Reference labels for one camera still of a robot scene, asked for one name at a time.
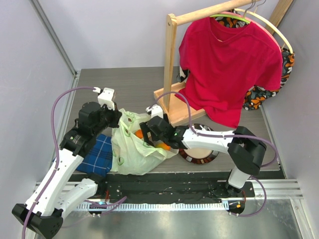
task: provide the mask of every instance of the metal hook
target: metal hook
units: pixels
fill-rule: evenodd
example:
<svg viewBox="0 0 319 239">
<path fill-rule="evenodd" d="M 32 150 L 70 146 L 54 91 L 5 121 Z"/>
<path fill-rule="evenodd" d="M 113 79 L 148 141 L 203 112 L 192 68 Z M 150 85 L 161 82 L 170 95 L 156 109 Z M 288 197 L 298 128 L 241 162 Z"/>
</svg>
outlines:
<svg viewBox="0 0 319 239">
<path fill-rule="evenodd" d="M 247 8 L 247 9 L 245 10 L 245 12 L 244 12 L 244 15 L 243 15 L 244 18 L 245 18 L 245 16 L 246 16 L 247 11 L 250 10 L 250 9 L 252 9 L 252 8 L 255 6 L 255 4 L 256 4 L 256 0 L 252 0 L 251 2 L 252 2 L 252 3 L 251 3 L 251 5 L 250 5 L 250 7 Z"/>
<path fill-rule="evenodd" d="M 259 6 L 261 6 L 261 5 L 265 4 L 265 2 L 266 2 L 266 1 L 267 1 L 267 0 L 264 0 L 264 2 L 263 2 L 262 4 L 257 5 L 257 6 L 256 6 L 256 8 L 255 8 L 255 10 L 254 10 L 254 13 L 256 13 L 257 8 L 258 8 Z"/>
</svg>

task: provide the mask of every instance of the patterned fabric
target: patterned fabric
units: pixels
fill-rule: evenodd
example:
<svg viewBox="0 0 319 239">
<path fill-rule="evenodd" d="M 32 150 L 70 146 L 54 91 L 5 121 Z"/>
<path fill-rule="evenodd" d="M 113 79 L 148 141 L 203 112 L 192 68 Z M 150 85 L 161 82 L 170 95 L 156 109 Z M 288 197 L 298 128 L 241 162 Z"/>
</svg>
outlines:
<svg viewBox="0 0 319 239">
<path fill-rule="evenodd" d="M 95 146 L 76 170 L 105 177 L 112 168 L 112 158 L 111 137 L 101 134 L 97 137 Z"/>
<path fill-rule="evenodd" d="M 216 20 L 219 24 L 230 27 L 230 28 L 239 28 L 247 25 L 246 22 L 233 19 L 231 17 L 217 17 Z M 283 72 L 281 77 L 280 89 L 284 86 L 287 82 L 292 68 L 295 63 L 295 53 L 290 53 L 290 51 L 286 48 L 282 49 L 282 56 L 283 56 Z M 189 75 L 189 70 L 182 70 L 180 67 L 180 82 L 187 80 Z M 275 96 L 279 90 L 276 91 L 267 91 L 262 87 L 254 86 L 251 90 L 246 93 L 243 108 L 250 111 L 250 110 L 257 110 L 262 105 L 262 103 L 270 97 Z"/>
</svg>

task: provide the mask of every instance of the white wall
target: white wall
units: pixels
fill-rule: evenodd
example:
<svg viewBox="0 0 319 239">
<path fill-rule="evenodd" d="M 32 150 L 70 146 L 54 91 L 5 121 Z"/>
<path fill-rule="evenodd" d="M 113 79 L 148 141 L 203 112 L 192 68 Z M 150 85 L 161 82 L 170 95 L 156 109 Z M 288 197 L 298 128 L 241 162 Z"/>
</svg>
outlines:
<svg viewBox="0 0 319 239">
<path fill-rule="evenodd" d="M 0 1 L 0 32 L 0 237 L 17 239 L 22 226 L 11 210 L 49 167 L 51 106 L 72 76 L 29 1 Z"/>
<path fill-rule="evenodd" d="M 265 111 L 286 174 L 297 178 L 319 231 L 319 2 L 295 0 L 279 30 L 296 52 L 289 81 Z"/>
<path fill-rule="evenodd" d="M 164 65 L 165 18 L 226 0 L 40 0 L 74 67 Z M 257 13 L 268 18 L 278 0 Z M 177 29 L 178 46 L 187 26 Z"/>
</svg>

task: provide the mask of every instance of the blue cloth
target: blue cloth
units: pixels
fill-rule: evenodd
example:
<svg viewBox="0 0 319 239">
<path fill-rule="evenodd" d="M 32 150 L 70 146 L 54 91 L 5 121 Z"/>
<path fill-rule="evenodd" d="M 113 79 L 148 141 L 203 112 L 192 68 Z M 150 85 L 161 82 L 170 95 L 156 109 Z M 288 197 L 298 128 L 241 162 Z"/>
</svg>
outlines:
<svg viewBox="0 0 319 239">
<path fill-rule="evenodd" d="M 76 170 L 105 176 L 112 168 L 111 137 L 100 134 L 96 144 Z"/>
</svg>

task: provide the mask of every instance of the red t-shirt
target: red t-shirt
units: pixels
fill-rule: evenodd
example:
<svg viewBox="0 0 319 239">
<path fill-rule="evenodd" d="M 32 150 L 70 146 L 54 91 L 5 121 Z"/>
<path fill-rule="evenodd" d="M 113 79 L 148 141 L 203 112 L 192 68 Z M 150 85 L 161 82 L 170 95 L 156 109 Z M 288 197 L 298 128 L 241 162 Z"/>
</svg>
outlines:
<svg viewBox="0 0 319 239">
<path fill-rule="evenodd" d="M 213 17 L 193 22 L 179 47 L 180 66 L 190 74 L 182 93 L 215 122 L 237 127 L 246 92 L 254 85 L 280 87 L 283 59 L 278 45 L 251 22 L 227 28 Z"/>
</svg>

